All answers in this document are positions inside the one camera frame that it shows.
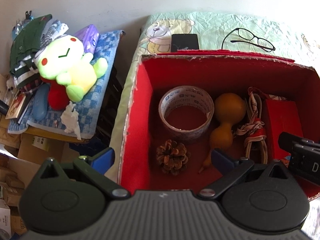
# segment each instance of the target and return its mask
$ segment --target white tissue paper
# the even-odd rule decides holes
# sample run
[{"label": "white tissue paper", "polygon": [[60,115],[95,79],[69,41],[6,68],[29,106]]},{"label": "white tissue paper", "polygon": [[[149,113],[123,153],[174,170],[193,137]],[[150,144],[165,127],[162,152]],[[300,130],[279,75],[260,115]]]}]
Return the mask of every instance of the white tissue paper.
[{"label": "white tissue paper", "polygon": [[61,115],[61,122],[66,126],[64,130],[66,133],[74,132],[77,136],[78,140],[81,140],[80,135],[80,127],[78,122],[79,113],[73,109],[76,104],[73,104],[70,101],[69,105],[67,105],[66,109]]}]

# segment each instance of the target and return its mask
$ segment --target blue checkered towel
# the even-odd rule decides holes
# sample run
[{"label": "blue checkered towel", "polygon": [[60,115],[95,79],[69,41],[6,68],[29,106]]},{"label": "blue checkered towel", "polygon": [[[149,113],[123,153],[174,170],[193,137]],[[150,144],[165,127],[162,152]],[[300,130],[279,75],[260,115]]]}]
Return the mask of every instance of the blue checkered towel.
[{"label": "blue checkered towel", "polygon": [[[116,49],[119,44],[122,31],[114,31],[100,34],[97,46],[93,55],[91,64],[94,64],[98,58],[104,57],[108,62],[108,69],[104,76],[99,78],[91,90],[84,96],[83,100],[76,103],[76,111],[79,113],[79,126],[81,131],[81,138],[90,139],[96,130],[98,115],[102,105],[102,100],[108,85],[111,68],[116,55]],[[65,133],[65,125],[61,123],[60,116],[63,111],[55,111],[48,107],[46,117],[37,121],[32,115],[33,98],[30,105],[23,116],[21,124],[11,120],[8,133],[20,134],[27,130],[28,126],[34,126],[49,132],[69,135],[76,137],[74,133]],[[54,120],[58,121],[58,127],[55,128]]]}]

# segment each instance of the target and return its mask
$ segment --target white wall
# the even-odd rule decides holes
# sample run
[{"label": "white wall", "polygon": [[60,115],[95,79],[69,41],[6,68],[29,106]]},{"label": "white wall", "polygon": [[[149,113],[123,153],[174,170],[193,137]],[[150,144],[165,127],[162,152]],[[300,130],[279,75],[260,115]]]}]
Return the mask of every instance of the white wall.
[{"label": "white wall", "polygon": [[100,32],[124,29],[116,67],[124,80],[139,29],[148,15],[168,11],[214,11],[267,17],[289,25],[320,27],[320,0],[0,0],[0,73],[8,70],[11,29],[26,10],[34,16],[51,13],[69,26],[72,34],[88,24]]}]

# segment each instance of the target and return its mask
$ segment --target black eyeglass frame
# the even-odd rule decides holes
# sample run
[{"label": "black eyeglass frame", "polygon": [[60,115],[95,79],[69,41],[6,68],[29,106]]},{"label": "black eyeglass frame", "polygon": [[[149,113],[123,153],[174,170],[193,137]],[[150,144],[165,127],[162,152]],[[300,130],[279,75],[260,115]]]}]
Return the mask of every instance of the black eyeglass frame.
[{"label": "black eyeglass frame", "polygon": [[[247,38],[242,37],[242,36],[239,34],[239,30],[245,30],[245,31],[251,33],[251,34],[252,34],[252,38],[251,38],[251,39],[247,39]],[[224,44],[224,41],[226,40],[226,38],[228,38],[228,36],[230,36],[230,34],[233,33],[234,31],[238,31],[238,36],[239,36],[240,38],[244,39],[244,40],[247,40],[247,41],[236,41],[236,40],[232,40],[232,41],[230,41],[230,42],[232,42],[232,43],[235,43],[235,42],[245,42],[245,43],[248,43],[248,44],[252,44],[252,45],[254,45],[254,46],[257,46],[258,48],[261,48],[261,49],[263,49],[263,50],[266,51],[266,52],[271,52],[271,51],[275,51],[275,50],[276,50],[276,47],[273,46],[273,44],[272,44],[270,41],[268,41],[268,40],[266,40],[266,39],[264,39],[264,38],[259,38],[258,36],[254,35],[251,31],[249,31],[249,30],[247,30],[247,29],[245,29],[245,28],[235,28],[234,30],[232,30],[231,32],[229,32],[229,33],[227,34],[227,36],[225,36],[224,39],[223,39],[223,41],[222,41],[221,49],[223,49],[223,44]],[[268,43],[270,43],[270,44],[272,45],[272,48],[268,48],[268,47],[265,47],[265,46],[261,46],[261,45],[259,45],[259,44],[255,44],[255,43],[252,43],[252,42],[248,42],[248,41],[252,41],[254,38],[257,38],[257,39],[258,39],[258,42],[259,42],[259,40],[267,41]]]}]

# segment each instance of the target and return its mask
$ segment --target ribbed gray surface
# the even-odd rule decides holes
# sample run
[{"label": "ribbed gray surface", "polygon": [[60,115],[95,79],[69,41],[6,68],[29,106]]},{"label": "ribbed gray surface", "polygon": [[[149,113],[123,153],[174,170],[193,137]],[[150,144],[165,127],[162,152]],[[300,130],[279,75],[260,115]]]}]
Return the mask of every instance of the ribbed gray surface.
[{"label": "ribbed gray surface", "polygon": [[137,191],[129,200],[113,201],[101,219],[67,236],[28,232],[22,240],[307,240],[302,231],[265,236],[247,232],[227,220],[215,202],[190,191]]}]

